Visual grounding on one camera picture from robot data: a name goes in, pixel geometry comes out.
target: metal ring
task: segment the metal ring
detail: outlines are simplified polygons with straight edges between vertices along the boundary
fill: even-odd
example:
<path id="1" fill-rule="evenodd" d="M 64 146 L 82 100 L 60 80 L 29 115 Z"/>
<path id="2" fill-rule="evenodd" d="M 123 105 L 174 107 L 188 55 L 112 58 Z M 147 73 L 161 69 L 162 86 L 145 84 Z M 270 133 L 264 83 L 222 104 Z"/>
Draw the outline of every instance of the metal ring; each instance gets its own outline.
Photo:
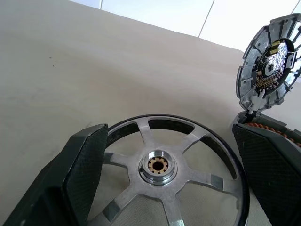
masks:
<path id="1" fill-rule="evenodd" d="M 174 130 L 187 134 L 187 136 L 180 145 L 163 145 L 155 142 L 152 129 Z M 126 168 L 130 185 L 92 219 L 88 224 L 89 226 L 112 224 L 122 210 L 139 194 L 162 202 L 169 226 L 184 226 L 175 194 L 181 191 L 186 183 L 195 183 L 235 196 L 238 199 L 238 215 L 234 225 L 246 225 L 250 204 L 246 176 L 234 152 L 217 134 L 207 127 L 183 117 L 166 114 L 142 115 L 110 127 L 107 147 L 135 132 L 140 132 L 143 138 L 144 147 L 141 151 L 132 156 L 105 152 L 103 162 Z M 202 173 L 188 167 L 183 153 L 198 141 L 205 143 L 219 155 L 229 169 L 233 180 Z M 143 172 L 143 170 L 147 170 L 145 167 L 143 169 L 143 164 L 148 162 L 150 156 L 164 156 L 166 158 L 168 156 L 169 162 L 174 161 L 174 166 L 164 174 L 164 176 L 168 176 L 168 183 L 154 184 L 154 179 L 156 183 L 160 183 L 166 178 L 161 178 L 161 180 L 152 178 L 158 176 L 152 172 L 148 172 L 148 176 L 151 177 L 147 177 Z"/>

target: wheel rim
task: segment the wheel rim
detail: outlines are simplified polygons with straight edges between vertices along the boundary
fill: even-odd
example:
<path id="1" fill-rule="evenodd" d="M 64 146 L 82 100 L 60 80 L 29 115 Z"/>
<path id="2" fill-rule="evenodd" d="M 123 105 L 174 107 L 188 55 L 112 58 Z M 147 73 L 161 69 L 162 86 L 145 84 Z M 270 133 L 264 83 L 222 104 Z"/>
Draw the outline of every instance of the wheel rim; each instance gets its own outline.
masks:
<path id="1" fill-rule="evenodd" d="M 152 129 L 178 131 L 187 136 L 180 145 L 155 142 Z M 142 115 L 122 121 L 109 129 L 107 147 L 117 140 L 140 132 L 144 147 L 134 155 L 104 153 L 104 164 L 127 169 L 130 185 L 103 211 L 89 222 L 89 226 L 110 225 L 124 208 L 139 194 L 160 200 L 168 225 L 184 226 L 175 195 L 186 183 L 212 188 L 237 198 L 238 214 L 234 225 L 246 224 L 249 212 L 249 191 L 243 168 L 230 147 L 205 126 L 173 115 Z M 224 161 L 233 180 L 191 169 L 183 154 L 192 145 L 202 141 Z"/>

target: wheel spoke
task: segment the wheel spoke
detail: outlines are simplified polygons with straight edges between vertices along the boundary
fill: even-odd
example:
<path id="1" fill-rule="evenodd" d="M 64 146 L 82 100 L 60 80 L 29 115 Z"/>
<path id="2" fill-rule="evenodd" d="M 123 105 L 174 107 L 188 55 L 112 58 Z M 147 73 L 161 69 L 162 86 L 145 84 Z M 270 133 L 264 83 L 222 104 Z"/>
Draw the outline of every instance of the wheel spoke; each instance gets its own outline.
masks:
<path id="1" fill-rule="evenodd" d="M 139 194 L 134 186 L 127 187 L 119 196 L 113 199 L 104 209 L 93 218 L 89 226 L 109 225 L 120 215 L 127 205 Z"/>
<path id="2" fill-rule="evenodd" d="M 191 146 L 210 132 L 204 128 L 196 127 L 190 134 L 185 136 L 180 144 L 180 152 L 185 153 Z"/>
<path id="3" fill-rule="evenodd" d="M 162 199 L 163 208 L 168 221 L 168 226 L 185 226 L 179 205 L 174 196 Z"/>
<path id="4" fill-rule="evenodd" d="M 229 180 L 210 173 L 202 173 L 197 170 L 191 169 L 190 173 L 188 174 L 188 183 L 194 183 L 194 184 L 206 186 L 218 192 L 231 194 L 239 198 L 239 194 L 240 194 L 239 179 Z"/>
<path id="5" fill-rule="evenodd" d="M 127 169 L 128 158 L 128 156 L 123 154 L 105 152 L 103 156 L 103 163 L 107 165 L 120 166 Z"/>
<path id="6" fill-rule="evenodd" d="M 147 118 L 136 119 L 135 122 L 138 125 L 145 146 L 153 147 L 155 140 L 151 132 L 151 128 Z"/>

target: metal wheel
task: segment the metal wheel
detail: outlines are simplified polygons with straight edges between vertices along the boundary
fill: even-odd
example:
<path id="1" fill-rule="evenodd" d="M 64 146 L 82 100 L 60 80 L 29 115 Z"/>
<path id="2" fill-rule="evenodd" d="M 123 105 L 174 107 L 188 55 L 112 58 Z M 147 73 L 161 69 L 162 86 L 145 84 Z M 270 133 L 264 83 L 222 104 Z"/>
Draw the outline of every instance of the metal wheel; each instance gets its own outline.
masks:
<path id="1" fill-rule="evenodd" d="M 152 129 L 168 129 L 187 134 L 178 146 L 155 142 Z M 109 129 L 107 147 L 117 140 L 140 132 L 144 147 L 132 156 L 104 153 L 104 164 L 126 168 L 130 185 L 89 226 L 113 223 L 126 206 L 139 194 L 160 200 L 169 226 L 183 226 L 175 195 L 186 183 L 195 183 L 237 198 L 235 225 L 244 226 L 249 212 L 249 190 L 243 168 L 230 147 L 214 132 L 197 122 L 172 115 L 143 115 L 120 122 Z M 233 180 L 190 169 L 183 154 L 201 141 L 224 161 Z"/>

